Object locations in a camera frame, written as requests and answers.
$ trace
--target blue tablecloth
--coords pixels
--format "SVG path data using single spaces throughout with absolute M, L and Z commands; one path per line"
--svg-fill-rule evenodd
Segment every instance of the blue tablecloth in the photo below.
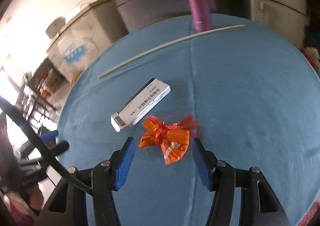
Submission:
M 94 167 L 128 136 L 145 132 L 140 121 L 117 133 L 110 115 L 149 79 L 171 86 L 148 114 L 201 124 L 202 142 L 233 167 L 258 166 L 296 225 L 320 187 L 320 82 L 303 55 L 284 38 L 246 19 L 212 15 L 214 32 L 177 43 L 110 73 L 97 75 L 150 48 L 193 33 L 190 16 L 130 33 L 79 78 L 61 113 L 60 139 L 70 143 L 65 167 Z M 122 226 L 205 225 L 213 192 L 202 185 L 190 150 L 165 165 L 158 147 L 137 149 L 127 181 L 114 199 Z M 236 190 L 232 225 L 238 225 Z M 90 225 L 94 225 L 88 200 Z

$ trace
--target blue cloud logo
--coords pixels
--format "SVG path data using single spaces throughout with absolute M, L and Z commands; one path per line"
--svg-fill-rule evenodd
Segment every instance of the blue cloud logo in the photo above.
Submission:
M 72 62 L 79 62 L 81 57 L 83 55 L 85 55 L 85 53 L 87 52 L 87 47 L 85 45 L 81 45 L 77 48 L 74 48 L 73 50 L 70 50 L 70 53 L 68 53 L 67 55 L 65 55 L 64 59 L 66 60 L 66 62 L 68 63 L 72 63 Z

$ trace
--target white stick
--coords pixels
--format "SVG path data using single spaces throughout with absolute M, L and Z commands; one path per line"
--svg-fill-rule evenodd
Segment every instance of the white stick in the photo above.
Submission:
M 182 38 L 179 38 L 179 39 L 176 39 L 176 40 L 173 40 L 171 42 L 168 42 L 168 43 L 164 43 L 162 45 L 159 45 L 159 46 L 156 46 L 154 48 L 151 48 L 149 49 L 148 51 L 145 51 L 141 54 L 138 54 L 136 56 L 133 56 L 131 57 L 130 59 L 126 60 L 126 61 L 123 61 L 122 63 L 119 63 L 117 64 L 116 66 L 113 66 L 112 68 L 110 68 L 109 70 L 103 72 L 102 74 L 98 75 L 98 79 L 106 76 L 107 74 L 113 72 L 114 70 L 117 70 L 118 68 L 136 60 L 136 59 L 139 59 L 140 57 L 142 56 L 145 56 L 147 54 L 150 54 L 154 51 L 157 51 L 161 48 L 164 48 L 166 46 L 169 46 L 169 45 L 172 45 L 174 43 L 179 43 L 179 42 L 182 42 L 182 41 L 185 41 L 185 40 L 188 40 L 190 38 L 193 38 L 193 37 L 197 37 L 197 36 L 200 36 L 200 35 L 205 35 L 205 34 L 209 34 L 209 33 L 212 33 L 212 32 L 216 32 L 216 31 L 221 31 L 221 30 L 226 30 L 226 29 L 231 29 L 231 28 L 236 28 L 236 27 L 244 27 L 244 25 L 236 25 L 236 26 L 230 26 L 230 27 L 221 27 L 221 28 L 216 28 L 216 29 L 212 29 L 212 30 L 208 30 L 208 31 L 204 31 L 204 32 L 200 32 L 200 33 L 196 33 L 196 34 L 193 34 L 193 35 L 188 35 L 188 36 L 185 36 L 185 37 L 182 37 Z

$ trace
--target white appliance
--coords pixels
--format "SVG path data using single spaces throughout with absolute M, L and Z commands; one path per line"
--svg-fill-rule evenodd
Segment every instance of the white appliance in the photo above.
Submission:
M 250 0 L 251 20 L 282 35 L 298 49 L 303 45 L 307 0 Z
M 52 40 L 47 55 L 71 82 L 112 43 L 128 34 L 113 0 L 99 0 L 81 10 Z

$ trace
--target white wall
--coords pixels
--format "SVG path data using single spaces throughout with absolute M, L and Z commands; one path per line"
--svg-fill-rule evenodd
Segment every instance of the white wall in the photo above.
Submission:
M 13 0 L 0 21 L 0 66 L 11 55 L 23 72 L 35 71 L 46 57 L 47 27 L 72 17 L 95 0 Z

